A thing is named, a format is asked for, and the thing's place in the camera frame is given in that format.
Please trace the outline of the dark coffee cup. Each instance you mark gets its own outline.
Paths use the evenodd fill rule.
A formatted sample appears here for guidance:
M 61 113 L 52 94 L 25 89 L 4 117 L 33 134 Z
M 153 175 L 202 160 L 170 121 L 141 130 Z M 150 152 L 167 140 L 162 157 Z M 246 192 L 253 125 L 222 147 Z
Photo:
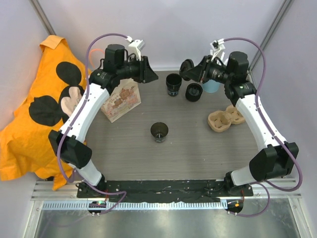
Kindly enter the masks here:
M 168 135 L 168 126 L 163 122 L 156 122 L 151 126 L 150 132 L 155 142 L 162 143 Z

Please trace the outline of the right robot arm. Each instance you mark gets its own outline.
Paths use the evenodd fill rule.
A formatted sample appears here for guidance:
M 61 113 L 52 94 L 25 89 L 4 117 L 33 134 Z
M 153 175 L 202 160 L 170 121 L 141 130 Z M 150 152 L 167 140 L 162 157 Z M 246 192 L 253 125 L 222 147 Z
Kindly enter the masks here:
M 227 64 L 214 55 L 208 55 L 198 65 L 190 59 L 184 60 L 179 70 L 187 81 L 222 83 L 226 97 L 244 117 L 256 140 L 258 153 L 249 164 L 225 175 L 223 188 L 230 196 L 239 193 L 243 185 L 289 175 L 299 152 L 297 144 L 287 142 L 260 105 L 255 86 L 247 80 L 248 67 L 248 56 L 235 51 L 229 55 Z

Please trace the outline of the black cup lid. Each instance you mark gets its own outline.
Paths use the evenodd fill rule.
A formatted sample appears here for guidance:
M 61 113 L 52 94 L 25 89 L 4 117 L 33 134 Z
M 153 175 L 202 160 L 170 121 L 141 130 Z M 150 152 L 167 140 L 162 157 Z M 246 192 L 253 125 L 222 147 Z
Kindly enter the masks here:
M 194 67 L 194 63 L 191 59 L 186 59 L 183 61 L 183 63 L 180 66 L 179 75 L 181 78 L 185 81 L 190 81 L 191 79 L 187 77 L 184 72 L 192 69 Z

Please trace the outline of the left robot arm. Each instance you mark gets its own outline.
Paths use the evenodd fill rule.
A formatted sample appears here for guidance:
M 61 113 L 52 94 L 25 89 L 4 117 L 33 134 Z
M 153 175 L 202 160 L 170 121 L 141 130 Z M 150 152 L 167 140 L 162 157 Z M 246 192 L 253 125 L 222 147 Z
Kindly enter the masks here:
M 84 179 L 88 192 L 102 197 L 106 180 L 92 162 L 92 149 L 84 144 L 88 129 L 102 104 L 110 97 L 123 79 L 149 83 L 158 79 L 147 56 L 141 55 L 144 41 L 133 40 L 127 48 L 108 45 L 99 68 L 89 76 L 86 90 L 72 115 L 59 131 L 49 133 L 49 141 L 59 163 L 65 162 Z

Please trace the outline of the white paper takeout bag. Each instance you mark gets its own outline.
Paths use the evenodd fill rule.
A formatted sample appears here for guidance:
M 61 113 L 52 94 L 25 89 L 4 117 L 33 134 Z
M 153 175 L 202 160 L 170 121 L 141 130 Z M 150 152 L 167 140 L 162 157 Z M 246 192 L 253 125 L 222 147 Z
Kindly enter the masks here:
M 111 123 L 141 104 L 138 84 L 133 75 L 126 72 L 137 62 L 124 46 L 111 44 L 105 49 L 100 66 L 92 73 L 90 81 L 109 92 L 101 111 Z

